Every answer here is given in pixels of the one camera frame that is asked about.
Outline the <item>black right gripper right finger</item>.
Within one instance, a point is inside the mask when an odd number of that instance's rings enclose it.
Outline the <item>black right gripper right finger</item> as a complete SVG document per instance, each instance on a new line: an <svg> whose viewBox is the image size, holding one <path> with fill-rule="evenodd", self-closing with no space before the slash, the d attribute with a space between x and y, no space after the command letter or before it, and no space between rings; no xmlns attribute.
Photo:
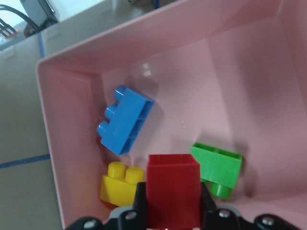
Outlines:
<svg viewBox="0 0 307 230"><path fill-rule="evenodd" d="M200 230L216 228L217 206L204 182L201 182Z"/></svg>

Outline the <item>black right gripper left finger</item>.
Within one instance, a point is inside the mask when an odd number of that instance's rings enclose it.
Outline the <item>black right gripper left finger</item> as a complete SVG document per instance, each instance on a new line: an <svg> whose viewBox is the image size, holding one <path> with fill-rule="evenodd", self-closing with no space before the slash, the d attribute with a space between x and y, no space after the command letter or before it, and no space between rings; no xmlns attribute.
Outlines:
<svg viewBox="0 0 307 230"><path fill-rule="evenodd" d="M132 223L135 230L148 228L146 182L137 184L132 209Z"/></svg>

